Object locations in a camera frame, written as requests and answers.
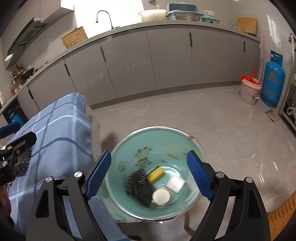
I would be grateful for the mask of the blue dish rack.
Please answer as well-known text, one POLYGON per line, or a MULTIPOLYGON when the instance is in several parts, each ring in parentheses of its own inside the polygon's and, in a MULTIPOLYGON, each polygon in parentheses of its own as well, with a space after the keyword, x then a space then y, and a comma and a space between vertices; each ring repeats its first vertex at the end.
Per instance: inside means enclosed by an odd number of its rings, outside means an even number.
POLYGON ((187 3, 167 4, 166 17, 168 20, 196 21, 217 25, 220 23, 218 19, 214 18, 214 15, 210 15, 206 11, 201 13, 196 5, 187 3))

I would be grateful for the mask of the black wok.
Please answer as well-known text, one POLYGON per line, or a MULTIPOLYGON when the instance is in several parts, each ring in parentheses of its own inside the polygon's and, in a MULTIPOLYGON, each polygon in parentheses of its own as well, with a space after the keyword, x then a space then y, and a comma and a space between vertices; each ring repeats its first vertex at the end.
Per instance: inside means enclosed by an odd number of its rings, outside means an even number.
POLYGON ((25 81, 28 78, 30 78, 33 74, 34 74, 34 68, 30 68, 22 73, 22 75, 20 76, 20 79, 22 81, 25 81))

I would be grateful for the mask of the white round cup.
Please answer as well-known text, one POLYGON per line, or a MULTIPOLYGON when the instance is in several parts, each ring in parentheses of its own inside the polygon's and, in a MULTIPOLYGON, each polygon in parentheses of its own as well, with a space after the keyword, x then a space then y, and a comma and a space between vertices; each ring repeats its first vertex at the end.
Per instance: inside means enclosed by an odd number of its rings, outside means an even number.
POLYGON ((156 205, 167 205, 171 201, 171 192, 167 188, 159 188, 152 193, 152 202, 156 205))

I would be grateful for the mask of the curved sink faucet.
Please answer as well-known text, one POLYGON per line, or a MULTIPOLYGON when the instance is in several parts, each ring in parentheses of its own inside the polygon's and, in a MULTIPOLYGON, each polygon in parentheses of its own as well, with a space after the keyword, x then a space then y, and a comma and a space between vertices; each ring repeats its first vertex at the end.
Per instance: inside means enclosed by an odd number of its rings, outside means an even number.
POLYGON ((95 23, 102 30, 114 30, 111 16, 106 10, 100 10, 97 12, 95 23))

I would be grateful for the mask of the wooden cutting board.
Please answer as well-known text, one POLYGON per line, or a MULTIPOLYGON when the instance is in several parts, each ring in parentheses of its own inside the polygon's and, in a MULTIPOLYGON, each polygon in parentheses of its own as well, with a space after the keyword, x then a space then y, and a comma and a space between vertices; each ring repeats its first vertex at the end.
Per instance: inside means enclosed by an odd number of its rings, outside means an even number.
POLYGON ((87 39, 88 39, 88 37, 85 33, 83 26, 76 28, 75 30, 64 35, 61 38, 66 49, 69 49, 69 48, 71 48, 71 47, 73 47, 73 46, 75 46, 87 39))

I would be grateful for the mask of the black foam net sleeve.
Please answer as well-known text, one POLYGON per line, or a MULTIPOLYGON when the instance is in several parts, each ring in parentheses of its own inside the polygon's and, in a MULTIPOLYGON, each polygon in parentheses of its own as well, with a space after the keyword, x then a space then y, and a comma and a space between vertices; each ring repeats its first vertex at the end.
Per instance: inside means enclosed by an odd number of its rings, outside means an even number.
POLYGON ((24 176, 27 173, 31 160, 32 148, 28 148, 22 154, 18 155, 17 163, 14 167, 14 175, 16 177, 24 176))

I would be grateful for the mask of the grey kitchen cabinets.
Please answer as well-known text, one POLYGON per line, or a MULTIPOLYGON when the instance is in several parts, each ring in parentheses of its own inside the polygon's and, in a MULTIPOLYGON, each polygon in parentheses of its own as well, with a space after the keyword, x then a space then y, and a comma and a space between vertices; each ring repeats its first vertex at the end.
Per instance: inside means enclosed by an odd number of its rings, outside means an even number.
POLYGON ((236 85, 259 66, 260 40, 229 27, 160 21, 111 30, 40 68, 11 99, 27 118, 78 92, 92 108, 151 95, 236 85))

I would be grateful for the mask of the blue checkered tablecloth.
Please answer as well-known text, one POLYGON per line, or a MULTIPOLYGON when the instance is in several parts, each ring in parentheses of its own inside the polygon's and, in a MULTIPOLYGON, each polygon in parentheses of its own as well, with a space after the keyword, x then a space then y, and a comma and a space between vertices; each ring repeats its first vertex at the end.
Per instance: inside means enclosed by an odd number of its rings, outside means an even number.
POLYGON ((86 168, 103 153, 92 154, 85 97, 53 102, 9 143, 28 132, 37 141, 27 173, 1 186, 1 240, 127 240, 97 194, 85 195, 86 168))

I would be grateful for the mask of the blue gas cylinder under counter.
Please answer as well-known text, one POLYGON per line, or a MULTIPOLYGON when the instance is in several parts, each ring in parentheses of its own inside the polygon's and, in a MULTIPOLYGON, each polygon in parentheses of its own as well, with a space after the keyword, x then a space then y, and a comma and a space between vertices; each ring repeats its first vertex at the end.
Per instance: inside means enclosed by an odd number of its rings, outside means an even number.
POLYGON ((7 111, 7 115, 9 118, 9 123, 18 122, 21 126, 25 124, 22 117, 18 113, 15 113, 12 109, 7 111))

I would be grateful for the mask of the black net in basin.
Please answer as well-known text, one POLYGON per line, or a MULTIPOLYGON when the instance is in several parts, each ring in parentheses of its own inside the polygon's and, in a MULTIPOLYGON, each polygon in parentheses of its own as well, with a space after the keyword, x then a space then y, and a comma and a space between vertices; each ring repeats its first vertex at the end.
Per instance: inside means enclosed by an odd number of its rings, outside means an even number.
POLYGON ((147 179, 145 169, 138 169, 128 176, 125 190, 127 195, 141 206, 149 207, 151 205, 153 190, 147 179))

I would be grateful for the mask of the black range hood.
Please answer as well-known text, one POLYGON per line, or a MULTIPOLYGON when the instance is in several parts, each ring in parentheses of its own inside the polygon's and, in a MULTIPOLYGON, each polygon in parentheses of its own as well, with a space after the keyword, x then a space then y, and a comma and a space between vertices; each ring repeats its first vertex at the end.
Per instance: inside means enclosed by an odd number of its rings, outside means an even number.
POLYGON ((18 34, 12 45, 7 51, 4 60, 5 69, 16 65, 20 57, 24 54, 34 40, 37 39, 51 24, 42 23, 40 17, 32 18, 18 34))

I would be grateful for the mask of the white sponge with black stripe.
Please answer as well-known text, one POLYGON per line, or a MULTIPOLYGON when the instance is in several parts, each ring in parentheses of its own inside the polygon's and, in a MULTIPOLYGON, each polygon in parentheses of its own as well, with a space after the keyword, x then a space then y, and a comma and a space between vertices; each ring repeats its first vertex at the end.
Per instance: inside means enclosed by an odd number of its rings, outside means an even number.
POLYGON ((170 180, 166 183, 165 187, 170 189, 172 192, 178 194, 183 186, 185 185, 185 180, 179 176, 173 175, 170 180))

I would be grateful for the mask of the condiment bottles on rack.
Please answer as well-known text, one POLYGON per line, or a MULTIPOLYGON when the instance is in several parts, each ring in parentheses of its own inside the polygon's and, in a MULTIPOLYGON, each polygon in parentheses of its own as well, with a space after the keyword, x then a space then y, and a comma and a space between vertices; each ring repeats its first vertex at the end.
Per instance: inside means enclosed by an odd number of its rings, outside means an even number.
POLYGON ((17 63, 13 73, 11 74, 11 94, 14 96, 22 87, 23 81, 21 80, 21 77, 23 73, 25 72, 25 69, 23 68, 21 63, 17 63))

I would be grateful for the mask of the pink bucket with red bag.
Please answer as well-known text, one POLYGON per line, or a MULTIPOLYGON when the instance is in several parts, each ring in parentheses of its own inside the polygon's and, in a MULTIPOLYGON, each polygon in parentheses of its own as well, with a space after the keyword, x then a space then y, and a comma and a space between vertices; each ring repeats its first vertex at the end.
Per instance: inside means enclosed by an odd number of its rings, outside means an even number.
POLYGON ((262 89, 262 83, 255 77, 255 68, 252 68, 251 75, 242 75, 240 77, 239 99, 248 106, 255 106, 257 104, 262 89))

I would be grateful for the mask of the yellow sponge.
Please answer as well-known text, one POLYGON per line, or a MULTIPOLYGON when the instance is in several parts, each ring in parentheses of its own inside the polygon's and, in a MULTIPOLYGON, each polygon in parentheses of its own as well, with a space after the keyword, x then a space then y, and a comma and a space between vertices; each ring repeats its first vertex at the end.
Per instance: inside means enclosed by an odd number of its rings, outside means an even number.
POLYGON ((161 167, 154 168, 151 172, 147 174, 147 181, 150 184, 154 184, 160 178, 164 176, 165 172, 161 167))

